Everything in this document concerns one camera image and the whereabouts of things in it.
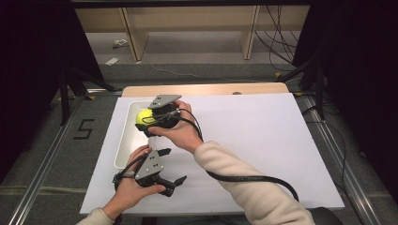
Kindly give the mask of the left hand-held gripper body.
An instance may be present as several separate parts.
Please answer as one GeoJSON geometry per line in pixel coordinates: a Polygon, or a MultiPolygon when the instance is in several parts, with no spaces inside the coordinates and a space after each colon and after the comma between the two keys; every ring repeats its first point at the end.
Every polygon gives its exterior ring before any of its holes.
{"type": "Polygon", "coordinates": [[[163,170],[161,157],[158,151],[151,151],[139,163],[135,170],[134,178],[141,187],[150,187],[161,183],[160,172],[163,170]]]}

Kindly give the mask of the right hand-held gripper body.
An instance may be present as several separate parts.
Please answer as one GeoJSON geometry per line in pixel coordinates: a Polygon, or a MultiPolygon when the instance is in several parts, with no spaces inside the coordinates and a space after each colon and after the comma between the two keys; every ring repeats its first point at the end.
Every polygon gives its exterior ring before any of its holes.
{"type": "Polygon", "coordinates": [[[148,106],[153,119],[149,125],[161,128],[174,127],[178,123],[175,116],[180,115],[175,101],[180,98],[181,95],[157,95],[148,106]]]}

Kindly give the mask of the yellow tennis ball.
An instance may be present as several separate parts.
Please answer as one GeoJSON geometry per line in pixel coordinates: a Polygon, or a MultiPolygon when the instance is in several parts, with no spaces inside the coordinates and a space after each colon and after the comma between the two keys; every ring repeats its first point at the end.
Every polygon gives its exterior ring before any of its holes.
{"type": "Polygon", "coordinates": [[[155,122],[153,118],[153,112],[151,109],[143,109],[139,111],[135,118],[135,123],[139,125],[150,125],[155,122]]]}

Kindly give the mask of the white plastic bin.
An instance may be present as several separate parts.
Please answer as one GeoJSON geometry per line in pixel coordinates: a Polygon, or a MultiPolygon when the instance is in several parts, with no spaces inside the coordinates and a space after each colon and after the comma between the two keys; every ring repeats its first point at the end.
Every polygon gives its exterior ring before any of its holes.
{"type": "Polygon", "coordinates": [[[126,118],[122,127],[119,145],[115,154],[115,167],[122,170],[127,165],[130,154],[142,145],[155,146],[155,139],[148,138],[143,131],[135,126],[136,115],[145,110],[149,105],[148,101],[133,101],[128,104],[126,118]]]}

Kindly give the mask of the person's right hand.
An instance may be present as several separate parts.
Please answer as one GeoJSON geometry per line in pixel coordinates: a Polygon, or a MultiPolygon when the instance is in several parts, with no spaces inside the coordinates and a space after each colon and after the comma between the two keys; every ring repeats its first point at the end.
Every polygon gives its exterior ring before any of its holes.
{"type": "Polygon", "coordinates": [[[195,150],[204,142],[192,125],[194,117],[191,113],[191,105],[182,100],[176,100],[175,105],[179,108],[183,120],[172,128],[150,127],[148,131],[152,134],[166,137],[175,146],[194,154],[195,150]]]}

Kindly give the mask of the person's left hand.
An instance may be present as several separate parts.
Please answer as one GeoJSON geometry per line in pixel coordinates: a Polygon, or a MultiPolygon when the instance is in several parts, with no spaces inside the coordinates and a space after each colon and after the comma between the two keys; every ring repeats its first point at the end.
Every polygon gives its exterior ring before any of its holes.
{"type": "Polygon", "coordinates": [[[165,187],[162,185],[141,187],[133,178],[123,178],[115,195],[102,207],[102,210],[109,219],[115,220],[125,210],[134,207],[146,196],[157,194],[164,190],[165,187]]]}

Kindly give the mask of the light wooden table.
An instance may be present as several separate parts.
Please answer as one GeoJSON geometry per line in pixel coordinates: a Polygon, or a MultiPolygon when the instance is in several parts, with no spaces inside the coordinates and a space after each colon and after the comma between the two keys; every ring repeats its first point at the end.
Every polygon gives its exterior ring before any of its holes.
{"type": "Polygon", "coordinates": [[[123,98],[154,97],[157,95],[211,96],[240,94],[288,93],[282,82],[255,83],[213,83],[128,86],[122,92],[123,98]]]}

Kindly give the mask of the black metal stand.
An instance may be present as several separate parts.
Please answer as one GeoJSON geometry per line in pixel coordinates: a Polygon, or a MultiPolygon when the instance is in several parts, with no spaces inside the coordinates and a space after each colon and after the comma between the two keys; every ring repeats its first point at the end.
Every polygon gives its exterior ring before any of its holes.
{"type": "Polygon", "coordinates": [[[295,68],[284,76],[277,79],[279,83],[285,83],[292,80],[294,77],[302,73],[299,88],[301,90],[310,90],[315,87],[315,110],[317,113],[324,117],[323,114],[323,89],[324,89],[324,72],[320,64],[320,58],[312,56],[307,62],[295,68]]]}
{"type": "Polygon", "coordinates": [[[89,81],[99,87],[104,88],[110,92],[121,91],[121,88],[116,88],[103,80],[95,78],[90,74],[76,67],[65,67],[59,76],[59,90],[62,106],[62,120],[61,125],[64,126],[69,120],[69,90],[76,97],[85,97],[88,93],[87,88],[84,86],[84,81],[89,81]]]}

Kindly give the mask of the light wooden desk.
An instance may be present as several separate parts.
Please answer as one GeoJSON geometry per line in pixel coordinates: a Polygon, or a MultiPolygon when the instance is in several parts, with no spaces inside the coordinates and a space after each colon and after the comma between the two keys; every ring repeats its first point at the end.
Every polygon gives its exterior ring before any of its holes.
{"type": "Polygon", "coordinates": [[[132,59],[140,61],[151,32],[236,31],[242,55],[252,54],[256,31],[283,31],[303,28],[309,7],[108,7],[78,8],[80,23],[86,33],[125,33],[132,59]]]}

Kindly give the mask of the black curtain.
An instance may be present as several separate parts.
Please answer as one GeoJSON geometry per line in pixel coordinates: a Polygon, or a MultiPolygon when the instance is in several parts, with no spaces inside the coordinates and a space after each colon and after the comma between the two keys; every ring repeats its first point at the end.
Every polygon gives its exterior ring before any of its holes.
{"type": "Polygon", "coordinates": [[[68,68],[103,79],[71,0],[0,0],[0,183],[68,68]]]}
{"type": "Polygon", "coordinates": [[[324,50],[329,94],[392,198],[398,202],[398,0],[311,0],[294,65],[324,50]]]}

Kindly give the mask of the metal floor rail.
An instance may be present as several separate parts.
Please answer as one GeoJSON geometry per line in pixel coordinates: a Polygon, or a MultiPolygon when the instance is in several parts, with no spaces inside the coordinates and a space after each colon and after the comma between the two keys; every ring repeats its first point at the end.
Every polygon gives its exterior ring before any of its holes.
{"type": "Polygon", "coordinates": [[[343,135],[336,127],[321,118],[315,110],[315,100],[312,97],[305,96],[302,102],[306,107],[302,115],[309,115],[311,120],[307,124],[316,125],[317,130],[320,132],[340,172],[337,187],[350,202],[351,207],[359,218],[360,224],[381,225],[381,219],[347,161],[346,144],[343,135]]]}
{"type": "Polygon", "coordinates": [[[16,206],[12,217],[10,218],[8,225],[23,225],[29,212],[40,192],[40,189],[50,172],[54,164],[54,160],[58,155],[58,152],[63,144],[66,135],[69,131],[70,124],[74,120],[74,115],[84,102],[84,97],[76,97],[71,102],[71,108],[68,111],[67,119],[61,123],[59,129],[56,131],[54,138],[52,139],[51,145],[46,150],[46,155],[43,157],[39,164],[35,175],[31,179],[31,182],[24,190],[23,196],[16,206]]]}

